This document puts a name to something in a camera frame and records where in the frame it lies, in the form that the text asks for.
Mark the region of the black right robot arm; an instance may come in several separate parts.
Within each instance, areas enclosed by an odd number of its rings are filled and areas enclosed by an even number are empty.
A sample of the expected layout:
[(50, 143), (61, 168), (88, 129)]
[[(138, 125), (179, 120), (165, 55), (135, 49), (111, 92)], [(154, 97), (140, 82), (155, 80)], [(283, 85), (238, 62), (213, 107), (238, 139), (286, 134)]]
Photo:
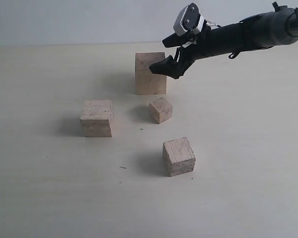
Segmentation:
[(151, 73), (178, 79), (197, 60), (220, 55), (232, 60), (242, 52), (296, 43), (298, 7), (272, 5), (274, 11), (224, 26), (206, 19), (194, 2), (186, 5), (173, 24), (173, 34), (162, 41), (166, 48), (176, 48), (175, 55), (151, 64)]

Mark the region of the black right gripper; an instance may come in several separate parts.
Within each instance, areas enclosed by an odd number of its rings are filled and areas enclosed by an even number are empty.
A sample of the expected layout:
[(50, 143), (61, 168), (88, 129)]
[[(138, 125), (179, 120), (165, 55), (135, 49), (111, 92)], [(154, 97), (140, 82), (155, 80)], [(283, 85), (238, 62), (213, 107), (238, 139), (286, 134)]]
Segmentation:
[[(186, 36), (176, 33), (164, 38), (162, 44), (166, 48), (181, 47), (188, 40)], [(243, 27), (241, 23), (234, 23), (208, 30), (203, 39), (179, 49), (179, 60), (176, 62), (172, 56), (149, 66), (151, 73), (179, 79), (185, 71), (197, 60), (206, 59), (225, 54), (238, 54), (243, 50)]]

